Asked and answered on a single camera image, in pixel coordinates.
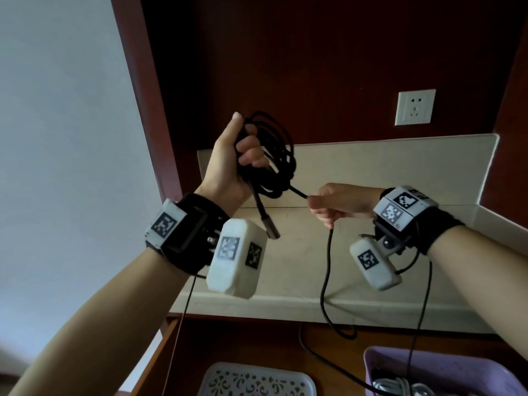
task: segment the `plastic container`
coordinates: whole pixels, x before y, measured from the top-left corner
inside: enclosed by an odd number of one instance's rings
[[[302,372],[235,363],[214,363],[205,373],[198,396],[317,396]]]
[[[373,346],[365,350],[366,382],[372,383],[373,369],[405,375],[408,349]],[[414,351],[411,361],[413,379],[434,391],[475,393],[479,396],[528,396],[519,380],[504,366],[477,357]]]

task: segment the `person's left arm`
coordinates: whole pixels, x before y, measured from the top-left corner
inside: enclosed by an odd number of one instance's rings
[[[242,125],[241,115],[235,113],[216,141],[205,179],[195,192],[229,216],[251,195],[237,175],[234,144]],[[249,136],[236,145],[242,153],[239,162],[268,166],[254,136],[256,128],[246,126],[246,130]],[[145,353],[188,277],[154,250],[145,249],[64,324],[10,395],[115,394]]]

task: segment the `wrist-mounted device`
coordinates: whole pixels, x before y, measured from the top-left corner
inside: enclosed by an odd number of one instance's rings
[[[145,233],[146,245],[185,273],[210,265],[209,290],[249,299],[255,293],[268,236],[254,222],[229,219],[212,201],[187,194],[167,199]]]
[[[390,289],[402,281],[389,256],[401,254],[407,247],[416,247],[420,253],[427,254],[442,233],[463,225],[411,186],[384,191],[374,212],[375,236],[364,235],[350,246],[350,253],[377,290]]]

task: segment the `person's right hand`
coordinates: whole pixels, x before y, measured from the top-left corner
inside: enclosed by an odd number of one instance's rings
[[[373,218],[373,209],[380,201],[379,187],[364,187],[344,183],[327,183],[317,195],[308,196],[310,211],[329,229],[339,218]]]

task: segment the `white wall socket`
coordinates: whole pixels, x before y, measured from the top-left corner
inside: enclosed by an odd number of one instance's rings
[[[431,122],[436,89],[399,92],[394,125]]]

